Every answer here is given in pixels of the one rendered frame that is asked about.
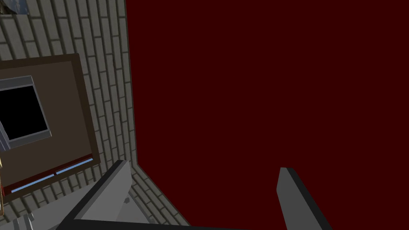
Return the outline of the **brown desk with black screen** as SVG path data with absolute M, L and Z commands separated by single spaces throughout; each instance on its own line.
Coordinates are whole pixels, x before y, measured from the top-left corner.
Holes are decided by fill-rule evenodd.
M 0 161 L 4 202 L 100 163 L 79 54 L 0 61 Z

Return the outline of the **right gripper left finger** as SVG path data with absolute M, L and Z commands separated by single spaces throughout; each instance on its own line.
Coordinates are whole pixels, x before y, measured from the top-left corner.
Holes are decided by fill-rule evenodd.
M 117 160 L 66 215 L 61 225 L 115 225 L 131 181 L 129 162 Z

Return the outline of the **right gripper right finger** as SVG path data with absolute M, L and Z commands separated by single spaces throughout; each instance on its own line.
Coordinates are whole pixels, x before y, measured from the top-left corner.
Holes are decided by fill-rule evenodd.
M 333 230 L 293 168 L 280 168 L 276 193 L 287 230 Z

